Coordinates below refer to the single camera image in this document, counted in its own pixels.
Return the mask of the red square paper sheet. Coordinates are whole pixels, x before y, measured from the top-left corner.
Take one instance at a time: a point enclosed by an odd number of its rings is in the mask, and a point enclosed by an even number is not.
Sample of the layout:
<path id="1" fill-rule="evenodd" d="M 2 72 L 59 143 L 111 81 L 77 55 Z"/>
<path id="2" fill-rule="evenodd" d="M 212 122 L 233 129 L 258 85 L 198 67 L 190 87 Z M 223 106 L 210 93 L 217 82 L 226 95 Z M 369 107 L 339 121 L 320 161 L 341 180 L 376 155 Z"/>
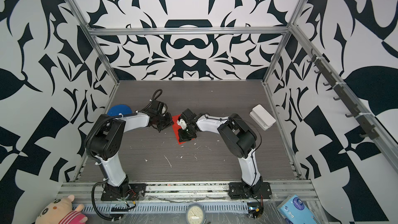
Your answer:
<path id="1" fill-rule="evenodd" d="M 173 128 L 173 131 L 174 131 L 174 134 L 175 134 L 175 137 L 176 137 L 176 140 L 177 140 L 178 144 L 181 145 L 181 144 L 184 143 L 184 141 L 180 141 L 180 137 L 179 137 L 179 134 L 178 134 L 178 130 L 181 129 L 181 126 L 177 123 L 179 117 L 180 117 L 180 115 L 176 115 L 176 116 L 172 117 L 172 121 L 173 121 L 172 128 Z"/>

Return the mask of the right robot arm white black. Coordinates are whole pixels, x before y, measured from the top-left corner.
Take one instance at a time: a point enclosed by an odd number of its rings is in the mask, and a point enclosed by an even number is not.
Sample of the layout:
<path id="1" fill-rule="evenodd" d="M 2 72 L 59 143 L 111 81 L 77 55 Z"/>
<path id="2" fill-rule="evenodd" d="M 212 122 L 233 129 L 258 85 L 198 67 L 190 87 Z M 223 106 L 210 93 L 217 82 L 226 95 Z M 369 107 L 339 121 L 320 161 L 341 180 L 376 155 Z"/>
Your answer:
<path id="1" fill-rule="evenodd" d="M 238 158 L 241 180 L 254 187 L 262 179 L 256 162 L 257 135 L 247 122 L 233 114 L 229 117 L 215 117 L 207 113 L 197 115 L 190 109 L 178 118 L 178 140 L 188 142 L 197 138 L 198 132 L 211 132 L 220 135 L 226 147 Z"/>

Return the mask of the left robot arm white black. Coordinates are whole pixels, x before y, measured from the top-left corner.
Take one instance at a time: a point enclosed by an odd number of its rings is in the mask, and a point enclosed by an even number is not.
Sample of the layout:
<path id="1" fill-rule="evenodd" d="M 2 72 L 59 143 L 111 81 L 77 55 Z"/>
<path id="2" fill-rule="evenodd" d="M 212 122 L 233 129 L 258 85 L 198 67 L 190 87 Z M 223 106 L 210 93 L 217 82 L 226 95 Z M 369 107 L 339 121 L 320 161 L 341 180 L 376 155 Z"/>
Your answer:
<path id="1" fill-rule="evenodd" d="M 98 117 L 84 145 L 87 156 L 101 166 L 108 185 L 120 187 L 128 181 L 119 159 L 124 133 L 146 127 L 163 131 L 173 125 L 172 116 L 167 110 L 165 103 L 151 100 L 149 106 L 141 111 L 118 105 L 111 115 L 101 114 Z"/>

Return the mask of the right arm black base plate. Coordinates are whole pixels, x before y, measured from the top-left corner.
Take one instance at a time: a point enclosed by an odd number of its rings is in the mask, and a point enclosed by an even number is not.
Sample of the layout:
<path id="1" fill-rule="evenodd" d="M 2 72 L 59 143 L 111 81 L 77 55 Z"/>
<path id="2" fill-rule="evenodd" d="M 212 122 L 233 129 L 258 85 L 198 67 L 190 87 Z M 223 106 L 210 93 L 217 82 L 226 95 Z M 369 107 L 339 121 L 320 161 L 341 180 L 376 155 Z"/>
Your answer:
<path id="1" fill-rule="evenodd" d="M 270 199 L 272 190 L 268 182 L 258 181 L 254 186 L 244 182 L 229 183 L 228 195 L 233 200 L 254 198 L 257 200 Z"/>

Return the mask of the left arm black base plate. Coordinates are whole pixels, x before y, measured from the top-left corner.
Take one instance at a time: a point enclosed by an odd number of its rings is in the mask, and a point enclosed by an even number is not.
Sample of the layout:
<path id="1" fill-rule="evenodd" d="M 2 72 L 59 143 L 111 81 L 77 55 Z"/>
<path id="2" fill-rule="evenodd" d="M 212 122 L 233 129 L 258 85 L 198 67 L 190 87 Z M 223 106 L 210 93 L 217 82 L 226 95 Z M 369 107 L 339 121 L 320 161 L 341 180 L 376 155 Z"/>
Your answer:
<path id="1" fill-rule="evenodd" d="M 102 201 L 121 201 L 125 199 L 127 201 L 136 201 L 146 194 L 147 184 L 127 184 L 124 183 L 119 187 L 105 184 L 104 190 L 101 196 Z"/>

